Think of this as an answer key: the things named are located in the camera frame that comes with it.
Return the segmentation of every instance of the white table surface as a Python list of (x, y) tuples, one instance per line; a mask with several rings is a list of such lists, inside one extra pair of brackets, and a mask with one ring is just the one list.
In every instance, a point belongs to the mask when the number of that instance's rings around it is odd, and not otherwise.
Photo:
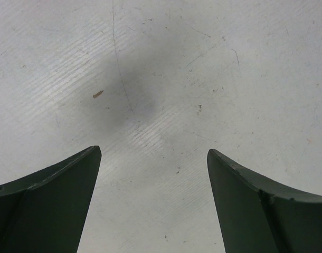
[(224, 252), (209, 149), (322, 194), (322, 0), (0, 0), (0, 184), (90, 145), (79, 253)]

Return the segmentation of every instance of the speck of dirt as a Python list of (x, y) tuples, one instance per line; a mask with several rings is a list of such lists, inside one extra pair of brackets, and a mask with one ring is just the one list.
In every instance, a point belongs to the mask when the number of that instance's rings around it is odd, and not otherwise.
[(99, 91), (97, 94), (93, 95), (93, 98), (96, 99), (98, 96), (100, 96), (103, 93), (103, 91)]
[(200, 112), (202, 112), (202, 105), (199, 104), (198, 107), (200, 108), (199, 111), (197, 112), (197, 116), (200, 114)]

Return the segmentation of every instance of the scratch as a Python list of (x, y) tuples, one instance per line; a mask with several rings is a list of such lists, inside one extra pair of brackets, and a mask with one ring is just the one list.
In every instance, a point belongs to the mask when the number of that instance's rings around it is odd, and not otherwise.
[(115, 42), (115, 28), (114, 28), (114, 0), (112, 0), (112, 19), (113, 19), (112, 20), (113, 21), (112, 22), (112, 24), (113, 24), (112, 28), (113, 28), (114, 52), (115, 52), (115, 58), (117, 59), (118, 71), (119, 71), (119, 75), (120, 75), (120, 78), (121, 78), (122, 87), (124, 88), (124, 92), (125, 92), (125, 95), (126, 95), (126, 98), (127, 98), (127, 101), (128, 101), (129, 108), (132, 111), (132, 113), (134, 113), (133, 108), (131, 107), (131, 104), (130, 104), (130, 101), (129, 101), (129, 98), (128, 98), (127, 90), (126, 90), (126, 87), (125, 87), (124, 79), (122, 78), (121, 69), (120, 69), (119, 60), (118, 60), (118, 52), (117, 52), (117, 46), (116, 46), (116, 42)]
[(215, 140), (213, 140), (213, 139), (209, 139), (209, 138), (204, 137), (204, 136), (201, 136), (201, 135), (199, 135), (199, 134), (197, 134), (197, 133), (189, 132), (189, 131), (187, 131), (187, 130), (183, 130), (183, 131), (184, 131), (184, 132), (187, 132), (187, 133), (191, 133), (191, 134), (193, 134), (193, 135), (195, 135), (195, 136), (197, 136), (197, 137), (200, 137), (200, 138), (202, 138), (202, 139), (206, 139), (206, 140), (209, 140), (209, 141), (213, 141), (213, 142), (218, 143), (217, 141), (215, 141)]
[(58, 119), (58, 115), (57, 114), (55, 114), (55, 121), (56, 121), (56, 126), (59, 129), (60, 128), (60, 122), (59, 122), (59, 119)]
[(187, 64), (187, 66), (185, 66), (184, 68), (188, 67), (189, 65), (191, 65), (193, 62), (195, 62), (198, 58), (204, 56), (206, 53), (208, 53), (210, 50), (214, 49), (216, 47), (216, 45), (214, 45), (212, 48), (208, 49), (206, 52), (204, 52), (203, 54), (200, 54), (198, 57), (196, 57), (194, 60), (192, 60), (191, 62), (189, 62)]
[(232, 50), (232, 51), (234, 51), (234, 52), (235, 52), (235, 54), (236, 54), (237, 64), (238, 64), (238, 66), (239, 66), (239, 70), (240, 70), (240, 73), (241, 73), (240, 61), (239, 61), (239, 57), (238, 57), (238, 55), (237, 55), (237, 52), (236, 52), (234, 49), (231, 49), (231, 50)]
[(55, 30), (55, 29), (50, 29), (50, 28), (46, 28), (46, 27), (41, 27), (42, 30), (45, 30), (45, 31), (49, 31), (49, 32), (60, 32), (59, 30)]
[(80, 10), (81, 8), (84, 8), (85, 6), (80, 6), (79, 8), (75, 8), (72, 12), (71, 12), (71, 14), (73, 13), (73, 12), (76, 12), (77, 10)]
[(132, 30), (133, 32), (135, 32), (135, 30), (134, 30), (134, 29), (132, 29), (132, 28), (130, 28), (128, 25), (126, 25), (126, 27), (127, 27), (128, 29)]
[(169, 96), (169, 97), (175, 98), (175, 99), (199, 99), (199, 98), (201, 98), (201, 96)]
[(207, 37), (211, 38), (208, 34), (205, 34), (205, 33), (201, 32), (201, 31), (199, 31), (199, 30), (195, 29), (195, 28), (194, 28), (194, 27), (192, 27), (191, 25), (188, 25), (187, 23), (186, 23), (186, 25), (187, 25), (187, 26), (189, 26), (191, 29), (193, 29), (195, 32), (197, 32), (197, 33), (201, 33), (201, 34), (203, 34), (203, 35), (205, 35), (205, 36), (207, 36)]

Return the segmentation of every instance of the curved plastic part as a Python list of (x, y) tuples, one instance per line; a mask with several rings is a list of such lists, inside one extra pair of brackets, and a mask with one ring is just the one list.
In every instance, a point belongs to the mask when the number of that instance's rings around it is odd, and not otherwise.
[(0, 186), (0, 253), (77, 252), (101, 160), (98, 146)]
[(216, 150), (207, 163), (226, 253), (322, 253), (322, 196), (275, 182)]

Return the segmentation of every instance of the white surface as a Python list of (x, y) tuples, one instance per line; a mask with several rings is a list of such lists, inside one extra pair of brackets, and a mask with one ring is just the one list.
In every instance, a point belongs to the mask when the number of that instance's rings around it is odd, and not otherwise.
[(80, 253), (224, 252), (210, 148), (322, 194), (322, 1), (0, 0), (0, 184), (96, 144)]

